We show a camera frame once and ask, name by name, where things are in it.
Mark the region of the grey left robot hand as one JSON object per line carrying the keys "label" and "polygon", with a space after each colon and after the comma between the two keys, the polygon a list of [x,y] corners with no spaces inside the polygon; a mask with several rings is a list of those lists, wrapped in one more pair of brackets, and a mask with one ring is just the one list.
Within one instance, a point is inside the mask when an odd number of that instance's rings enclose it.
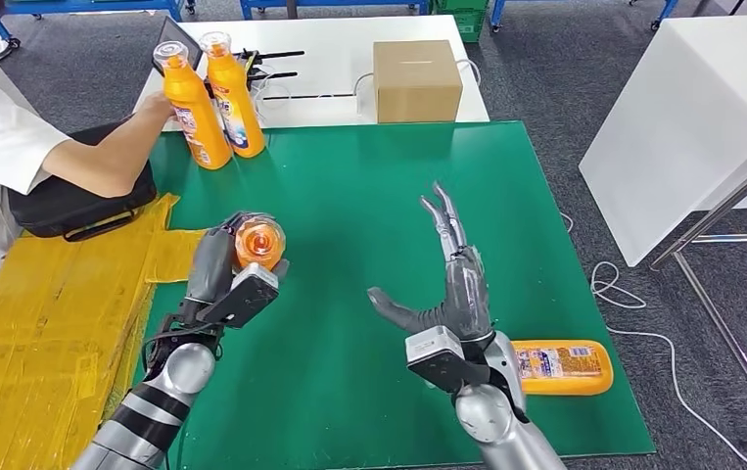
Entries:
{"label": "grey left robot hand", "polygon": [[231,214],[201,237],[181,309],[210,323],[260,312],[277,298],[288,270],[285,243],[273,215]]}

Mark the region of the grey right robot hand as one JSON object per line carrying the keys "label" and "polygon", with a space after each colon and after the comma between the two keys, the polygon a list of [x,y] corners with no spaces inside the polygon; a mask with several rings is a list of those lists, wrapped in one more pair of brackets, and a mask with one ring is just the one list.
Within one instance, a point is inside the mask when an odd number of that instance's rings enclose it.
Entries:
{"label": "grey right robot hand", "polygon": [[426,309],[394,302],[382,289],[371,287],[367,297],[380,316],[409,334],[444,326],[460,341],[474,343],[493,334],[490,296],[481,255],[467,243],[457,208],[439,182],[432,186],[441,203],[422,196],[420,204],[431,215],[444,255],[444,299]]}

